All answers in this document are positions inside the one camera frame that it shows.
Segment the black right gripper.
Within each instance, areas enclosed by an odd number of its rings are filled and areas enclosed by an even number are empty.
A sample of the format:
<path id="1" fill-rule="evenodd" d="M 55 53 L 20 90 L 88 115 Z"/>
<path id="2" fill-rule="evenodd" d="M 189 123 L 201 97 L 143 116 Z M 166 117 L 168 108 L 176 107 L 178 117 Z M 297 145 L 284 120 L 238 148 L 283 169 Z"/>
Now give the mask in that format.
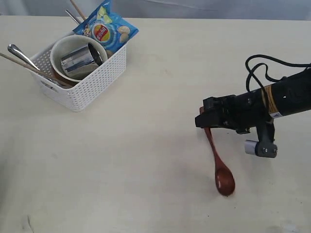
<path id="1" fill-rule="evenodd" d="M 219 128 L 235 130 L 246 134 L 260 123 L 272 124 L 261 93 L 244 93 L 224 97 L 209 97 L 203 100 L 204 112 L 195 117 L 198 128 Z M 216 111 L 221 109 L 221 117 Z"/>

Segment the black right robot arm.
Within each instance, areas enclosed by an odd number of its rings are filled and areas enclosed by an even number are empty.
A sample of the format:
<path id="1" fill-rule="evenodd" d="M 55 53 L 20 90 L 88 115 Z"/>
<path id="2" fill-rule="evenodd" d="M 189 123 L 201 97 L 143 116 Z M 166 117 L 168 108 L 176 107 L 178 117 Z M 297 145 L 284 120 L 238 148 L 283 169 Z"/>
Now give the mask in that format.
<path id="1" fill-rule="evenodd" d="M 246 134 L 250 128 L 273 118 L 311 108 L 311 71 L 304 70 L 281 81 L 240 95 L 209 97 L 195 118 L 198 128 L 224 128 Z"/>

